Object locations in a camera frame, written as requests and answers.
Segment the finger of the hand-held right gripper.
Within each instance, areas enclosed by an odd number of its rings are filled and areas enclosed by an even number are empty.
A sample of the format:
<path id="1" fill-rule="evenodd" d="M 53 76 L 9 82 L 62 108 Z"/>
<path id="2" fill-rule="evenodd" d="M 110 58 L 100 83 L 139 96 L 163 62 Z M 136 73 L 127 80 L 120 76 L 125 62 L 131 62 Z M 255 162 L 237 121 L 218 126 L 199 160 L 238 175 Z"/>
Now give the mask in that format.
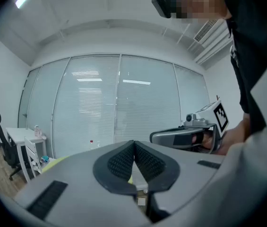
<path id="1" fill-rule="evenodd" d="M 164 131 L 153 132 L 149 140 L 153 144 L 169 148 L 192 148 L 193 136 L 200 135 L 205 130 L 203 128 L 181 126 Z"/>

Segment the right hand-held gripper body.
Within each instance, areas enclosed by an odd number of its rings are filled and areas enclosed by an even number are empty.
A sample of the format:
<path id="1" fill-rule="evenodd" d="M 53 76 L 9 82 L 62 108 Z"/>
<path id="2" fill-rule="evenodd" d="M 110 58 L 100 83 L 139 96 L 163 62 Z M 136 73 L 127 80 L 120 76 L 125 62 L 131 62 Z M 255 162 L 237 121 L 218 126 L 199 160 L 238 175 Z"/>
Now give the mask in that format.
<path id="1" fill-rule="evenodd" d="M 212 147 L 209 153 L 217 151 L 222 143 L 222 138 L 229 124 L 228 117 L 225 113 L 220 100 L 204 106 L 195 113 L 186 115 L 186 121 L 183 126 L 203 128 L 205 131 L 213 131 Z"/>

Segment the person's right hand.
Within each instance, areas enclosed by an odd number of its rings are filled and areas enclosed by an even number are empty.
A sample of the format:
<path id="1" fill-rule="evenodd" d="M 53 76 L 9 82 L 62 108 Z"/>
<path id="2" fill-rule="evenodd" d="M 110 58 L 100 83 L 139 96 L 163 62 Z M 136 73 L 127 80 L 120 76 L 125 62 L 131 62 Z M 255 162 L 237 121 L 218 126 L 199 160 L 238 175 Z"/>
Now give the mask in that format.
<path id="1" fill-rule="evenodd" d="M 192 137 L 192 144 L 199 144 L 206 149 L 211 149 L 213 140 L 213 131 L 203 131 Z"/>

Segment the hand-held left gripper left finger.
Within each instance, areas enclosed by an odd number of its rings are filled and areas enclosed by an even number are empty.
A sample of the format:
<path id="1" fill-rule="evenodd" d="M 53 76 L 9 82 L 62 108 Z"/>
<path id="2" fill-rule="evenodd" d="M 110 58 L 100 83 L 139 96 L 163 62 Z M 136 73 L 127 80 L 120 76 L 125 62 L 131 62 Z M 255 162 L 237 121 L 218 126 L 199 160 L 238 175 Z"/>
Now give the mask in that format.
<path id="1" fill-rule="evenodd" d="M 94 176 L 117 180 L 99 157 L 124 142 L 69 156 L 31 180 L 15 197 L 35 226 L 150 226 L 132 194 L 108 191 Z"/>

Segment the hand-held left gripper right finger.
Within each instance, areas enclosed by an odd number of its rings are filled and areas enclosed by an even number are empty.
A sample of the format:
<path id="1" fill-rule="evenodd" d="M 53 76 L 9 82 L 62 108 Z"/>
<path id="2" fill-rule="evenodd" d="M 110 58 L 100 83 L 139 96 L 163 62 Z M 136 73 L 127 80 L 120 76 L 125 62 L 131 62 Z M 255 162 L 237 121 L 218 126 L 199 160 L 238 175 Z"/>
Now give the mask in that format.
<path id="1" fill-rule="evenodd" d="M 134 142 L 133 184 L 155 223 L 186 207 L 212 180 L 223 157 Z"/>

